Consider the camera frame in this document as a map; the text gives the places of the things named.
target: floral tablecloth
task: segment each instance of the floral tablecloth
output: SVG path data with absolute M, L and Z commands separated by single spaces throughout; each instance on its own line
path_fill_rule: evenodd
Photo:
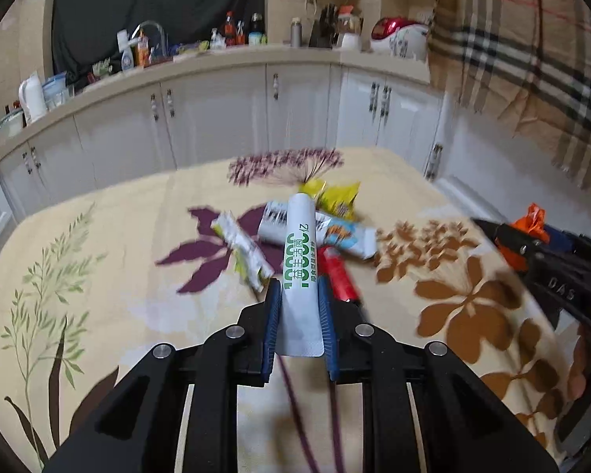
M 313 173 L 361 181 L 356 211 L 379 229 L 379 254 L 347 266 L 372 322 L 416 346 L 445 341 L 560 460 L 570 365 L 534 300 L 418 172 L 346 149 L 154 175 L 17 227 L 0 254 L 0 432 L 32 471 L 154 344 L 200 344 L 255 303 L 210 222 L 231 210 L 255 236 L 265 203 Z M 262 248 L 281 271 L 281 249 Z M 361 387 L 329 386 L 322 358 L 279 358 L 269 384 L 238 399 L 241 471 L 361 471 Z

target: plaid fabric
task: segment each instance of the plaid fabric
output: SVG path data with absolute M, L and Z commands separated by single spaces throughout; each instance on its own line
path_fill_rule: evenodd
M 437 0 L 432 84 L 532 138 L 591 190 L 591 11 L 583 0 Z

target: red and white appliance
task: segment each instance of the red and white appliance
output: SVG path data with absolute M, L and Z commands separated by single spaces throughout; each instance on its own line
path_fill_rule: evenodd
M 426 24 L 406 17 L 382 17 L 372 29 L 370 47 L 374 53 L 425 61 L 427 31 Z

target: silver bolt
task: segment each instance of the silver bolt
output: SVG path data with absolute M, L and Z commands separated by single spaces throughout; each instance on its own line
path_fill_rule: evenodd
M 449 352 L 449 349 L 441 341 L 434 341 L 433 343 L 429 344 L 429 352 L 435 356 L 443 356 Z
M 173 350 L 166 343 L 162 343 L 153 349 L 153 356 L 157 359 L 164 359 L 171 355 Z
M 359 324 L 355 327 L 355 332 L 364 338 L 372 336 L 374 334 L 374 328 L 369 324 Z
M 245 334 L 245 329 L 240 325 L 231 325 L 225 329 L 225 335 L 228 338 L 240 338 Z

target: white pitcher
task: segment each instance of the white pitcher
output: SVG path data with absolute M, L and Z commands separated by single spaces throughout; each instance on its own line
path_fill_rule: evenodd
M 28 124 L 48 113 L 37 71 L 20 85 L 19 98 Z

